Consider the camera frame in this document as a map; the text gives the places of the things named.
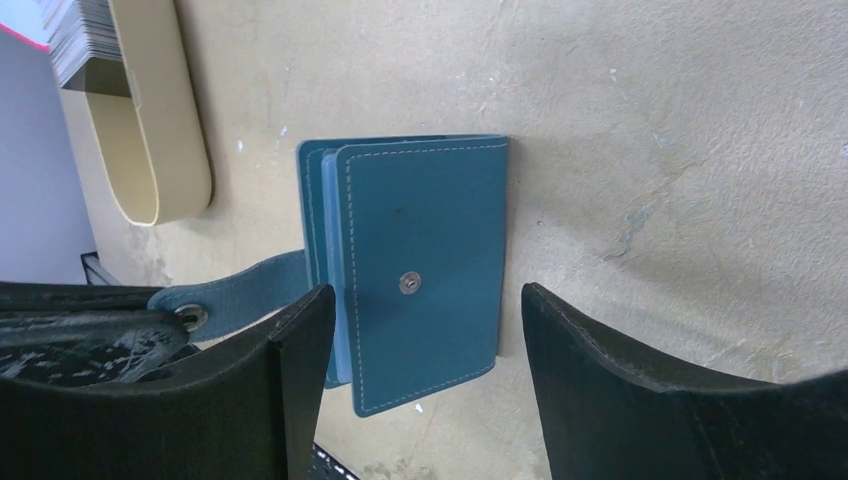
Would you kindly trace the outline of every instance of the paper stack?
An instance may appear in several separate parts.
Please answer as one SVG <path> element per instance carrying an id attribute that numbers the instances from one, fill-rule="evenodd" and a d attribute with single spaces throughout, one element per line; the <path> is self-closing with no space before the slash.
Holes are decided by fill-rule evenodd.
<path id="1" fill-rule="evenodd" d="M 38 0 L 62 88 L 129 97 L 108 0 Z"/>

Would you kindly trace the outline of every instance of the beige tray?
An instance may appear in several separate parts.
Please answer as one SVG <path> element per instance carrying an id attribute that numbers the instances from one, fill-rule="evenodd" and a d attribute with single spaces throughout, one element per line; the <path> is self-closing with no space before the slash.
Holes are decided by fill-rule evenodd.
<path id="1" fill-rule="evenodd" d="M 109 0 L 132 99 L 86 94 L 112 194 L 131 223 L 192 217 L 212 176 L 173 0 Z"/>

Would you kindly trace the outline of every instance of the wallet strap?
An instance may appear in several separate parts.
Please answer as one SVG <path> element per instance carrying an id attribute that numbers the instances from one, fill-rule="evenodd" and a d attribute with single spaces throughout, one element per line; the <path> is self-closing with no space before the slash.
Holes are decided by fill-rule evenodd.
<path id="1" fill-rule="evenodd" d="M 153 295 L 149 310 L 177 312 L 199 306 L 205 321 L 191 331 L 191 342 L 228 335 L 279 310 L 309 290 L 303 250 L 284 253 L 235 275 L 197 285 L 169 287 Z"/>

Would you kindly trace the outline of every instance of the concrete surface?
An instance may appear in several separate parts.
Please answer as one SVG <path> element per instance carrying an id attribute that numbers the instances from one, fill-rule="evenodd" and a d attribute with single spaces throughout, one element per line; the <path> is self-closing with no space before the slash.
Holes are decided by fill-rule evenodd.
<path id="1" fill-rule="evenodd" d="M 364 478 L 549 478 L 518 309 L 531 280 L 718 370 L 789 382 L 848 366 L 845 0 L 178 6 L 210 209 L 130 228 L 109 217 L 86 133 L 74 142 L 125 283 L 209 280 L 299 248 L 300 140 L 512 136 L 497 367 L 422 412 L 362 420 L 348 389 L 326 392 L 317 441 Z"/>

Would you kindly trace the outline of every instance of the blue wallet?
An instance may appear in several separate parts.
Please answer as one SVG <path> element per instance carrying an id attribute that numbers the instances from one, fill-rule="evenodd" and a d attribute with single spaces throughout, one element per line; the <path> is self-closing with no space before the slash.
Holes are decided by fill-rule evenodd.
<path id="1" fill-rule="evenodd" d="M 325 386 L 373 415 L 495 364 L 507 138 L 309 140 L 297 152 L 309 286 L 336 290 Z"/>

